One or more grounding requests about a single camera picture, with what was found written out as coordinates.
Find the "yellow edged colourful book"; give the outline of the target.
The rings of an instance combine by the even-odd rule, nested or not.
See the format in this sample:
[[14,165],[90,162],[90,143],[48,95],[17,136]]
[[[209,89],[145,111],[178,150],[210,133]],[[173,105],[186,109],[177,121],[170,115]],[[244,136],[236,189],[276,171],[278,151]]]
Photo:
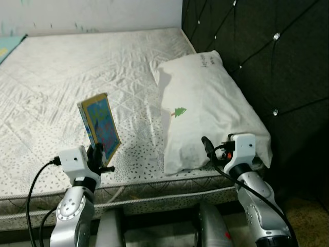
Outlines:
[[109,105],[108,93],[100,93],[77,103],[87,136],[92,147],[103,146],[103,166],[108,166],[121,146],[117,127]]

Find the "teal blanket with coloured shapes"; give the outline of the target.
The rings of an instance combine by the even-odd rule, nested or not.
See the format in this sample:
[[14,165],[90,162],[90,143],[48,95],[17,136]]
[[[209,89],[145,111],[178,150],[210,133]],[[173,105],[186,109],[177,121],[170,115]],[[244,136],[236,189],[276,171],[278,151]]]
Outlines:
[[0,64],[23,42],[28,35],[0,38]]

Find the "grey robot leg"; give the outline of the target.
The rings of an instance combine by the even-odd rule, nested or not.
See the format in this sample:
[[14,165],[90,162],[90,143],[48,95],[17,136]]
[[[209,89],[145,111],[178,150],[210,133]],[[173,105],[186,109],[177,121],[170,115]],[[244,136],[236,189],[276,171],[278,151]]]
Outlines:
[[96,247],[125,247],[122,219],[124,212],[120,208],[105,211],[97,229]]
[[199,203],[200,247],[234,247],[223,216],[215,205]]

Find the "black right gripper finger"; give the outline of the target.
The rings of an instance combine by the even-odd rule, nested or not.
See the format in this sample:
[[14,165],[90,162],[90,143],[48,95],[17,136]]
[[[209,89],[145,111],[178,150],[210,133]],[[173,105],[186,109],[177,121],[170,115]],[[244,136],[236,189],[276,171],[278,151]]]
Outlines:
[[209,158],[210,163],[214,163],[214,159],[216,158],[214,145],[206,136],[202,137],[202,143],[204,144],[204,151],[206,153],[207,158]]

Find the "grey robot right leg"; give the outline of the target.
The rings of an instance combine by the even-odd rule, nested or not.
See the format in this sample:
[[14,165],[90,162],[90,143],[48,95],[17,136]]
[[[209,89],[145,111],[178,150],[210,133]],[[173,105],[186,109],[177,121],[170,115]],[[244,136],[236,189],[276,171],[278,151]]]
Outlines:
[[234,247],[223,216],[215,205],[199,203],[200,247]]

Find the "grey quilted mattress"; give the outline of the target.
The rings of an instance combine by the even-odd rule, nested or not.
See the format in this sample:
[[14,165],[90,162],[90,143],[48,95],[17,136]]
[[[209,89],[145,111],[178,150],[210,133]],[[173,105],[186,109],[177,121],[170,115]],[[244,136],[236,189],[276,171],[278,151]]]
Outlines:
[[77,103],[108,93],[121,146],[101,175],[94,217],[236,200],[233,184],[208,162],[164,172],[166,132],[155,78],[167,61],[197,54],[179,28],[26,38],[0,64],[0,232],[38,226],[72,184],[59,151],[88,146]]

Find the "white pillow with green tree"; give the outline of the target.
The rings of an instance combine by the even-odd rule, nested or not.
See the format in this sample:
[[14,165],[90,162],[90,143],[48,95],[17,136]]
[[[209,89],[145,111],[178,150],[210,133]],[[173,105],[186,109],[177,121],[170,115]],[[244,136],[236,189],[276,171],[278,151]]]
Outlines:
[[214,144],[229,134],[252,133],[260,164],[270,167],[271,136],[236,82],[224,68],[217,51],[198,52],[160,64],[155,71],[166,132],[164,173],[173,175],[199,169],[208,162],[202,143]]

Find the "brown floor mat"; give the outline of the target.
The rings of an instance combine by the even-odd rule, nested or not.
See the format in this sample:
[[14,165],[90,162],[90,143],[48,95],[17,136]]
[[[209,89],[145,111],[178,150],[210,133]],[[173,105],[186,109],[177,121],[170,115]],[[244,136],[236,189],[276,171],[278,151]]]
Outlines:
[[315,201],[298,198],[284,202],[284,211],[299,243],[299,247],[329,247],[329,218]]

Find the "black tufted headboard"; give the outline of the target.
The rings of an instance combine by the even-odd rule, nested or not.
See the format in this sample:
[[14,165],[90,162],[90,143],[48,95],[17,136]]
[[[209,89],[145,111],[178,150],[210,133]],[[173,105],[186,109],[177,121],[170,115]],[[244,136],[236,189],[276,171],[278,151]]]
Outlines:
[[271,136],[277,195],[329,193],[329,0],[183,0],[197,52],[217,51]]

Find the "grey robot left leg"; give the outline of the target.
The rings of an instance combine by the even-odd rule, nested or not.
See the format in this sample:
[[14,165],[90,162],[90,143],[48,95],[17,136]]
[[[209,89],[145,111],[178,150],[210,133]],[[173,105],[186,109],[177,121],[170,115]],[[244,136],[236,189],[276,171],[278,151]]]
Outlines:
[[125,247],[122,219],[124,212],[120,208],[105,211],[97,229],[96,247]]

